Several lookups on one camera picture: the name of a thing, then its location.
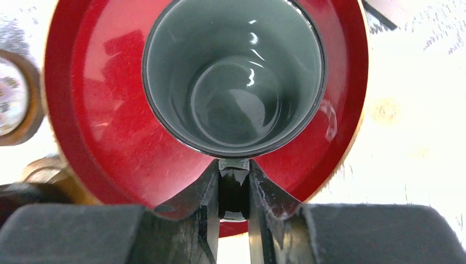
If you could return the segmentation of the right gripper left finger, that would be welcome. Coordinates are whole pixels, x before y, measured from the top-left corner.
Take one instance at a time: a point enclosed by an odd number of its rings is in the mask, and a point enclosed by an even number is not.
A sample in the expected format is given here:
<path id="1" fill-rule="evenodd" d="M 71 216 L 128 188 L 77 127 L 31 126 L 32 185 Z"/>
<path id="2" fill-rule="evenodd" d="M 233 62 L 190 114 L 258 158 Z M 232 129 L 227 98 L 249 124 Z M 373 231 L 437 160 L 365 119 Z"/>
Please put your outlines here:
<path id="1" fill-rule="evenodd" d="M 1 263 L 215 263 L 218 161 L 151 210 L 73 205 L 51 184 L 1 186 Z"/>

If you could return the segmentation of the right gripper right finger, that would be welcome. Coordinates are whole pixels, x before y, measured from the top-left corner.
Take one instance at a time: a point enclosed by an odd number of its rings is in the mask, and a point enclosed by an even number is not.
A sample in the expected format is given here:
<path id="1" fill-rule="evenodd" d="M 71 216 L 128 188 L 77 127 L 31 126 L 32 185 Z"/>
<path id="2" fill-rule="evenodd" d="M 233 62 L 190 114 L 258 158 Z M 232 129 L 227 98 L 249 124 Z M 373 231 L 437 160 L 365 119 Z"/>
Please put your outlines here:
<path id="1" fill-rule="evenodd" d="M 252 263 L 465 263 L 446 220 L 419 205 L 308 204 L 249 169 Z"/>

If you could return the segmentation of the brown wooden coaster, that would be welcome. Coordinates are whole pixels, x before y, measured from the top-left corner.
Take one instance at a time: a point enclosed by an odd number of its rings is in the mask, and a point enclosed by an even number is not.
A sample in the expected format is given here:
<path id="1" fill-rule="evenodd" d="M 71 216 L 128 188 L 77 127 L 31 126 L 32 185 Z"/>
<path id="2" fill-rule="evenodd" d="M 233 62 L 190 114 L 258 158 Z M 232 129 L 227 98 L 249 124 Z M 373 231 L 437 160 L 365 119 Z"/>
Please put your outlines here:
<path id="1" fill-rule="evenodd" d="M 44 157 L 29 163 L 21 172 L 21 180 L 28 183 L 52 184 L 66 193 L 75 204 L 101 204 L 77 180 L 68 163 L 59 156 Z"/>
<path id="2" fill-rule="evenodd" d="M 14 64 L 26 82 L 25 116 L 11 132 L 1 135 L 1 146 L 15 146 L 30 140 L 37 133 L 45 116 L 41 102 L 41 75 L 33 63 L 17 53 L 2 49 L 1 58 Z"/>

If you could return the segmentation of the dark green mug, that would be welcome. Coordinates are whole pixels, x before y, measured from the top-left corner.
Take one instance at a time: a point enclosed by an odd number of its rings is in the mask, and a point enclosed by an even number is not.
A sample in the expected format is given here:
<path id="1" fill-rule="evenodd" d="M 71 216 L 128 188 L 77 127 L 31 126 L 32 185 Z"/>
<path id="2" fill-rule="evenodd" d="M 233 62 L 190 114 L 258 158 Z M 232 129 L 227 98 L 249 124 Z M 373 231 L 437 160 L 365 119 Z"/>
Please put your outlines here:
<path id="1" fill-rule="evenodd" d="M 142 81 L 163 127 L 223 159 L 299 135 L 326 89 L 323 38 L 297 1 L 172 1 L 145 44 Z"/>

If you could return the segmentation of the patterned mug orange inside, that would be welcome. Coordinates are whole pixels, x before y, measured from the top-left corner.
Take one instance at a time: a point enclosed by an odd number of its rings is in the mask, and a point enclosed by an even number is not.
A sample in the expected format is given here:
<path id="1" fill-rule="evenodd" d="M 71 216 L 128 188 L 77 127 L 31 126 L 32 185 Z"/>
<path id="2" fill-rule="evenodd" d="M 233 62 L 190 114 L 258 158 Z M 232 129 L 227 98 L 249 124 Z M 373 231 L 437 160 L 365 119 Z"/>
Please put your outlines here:
<path id="1" fill-rule="evenodd" d="M 1 58 L 1 136 L 20 125 L 28 103 L 29 90 L 24 75 L 11 61 Z"/>

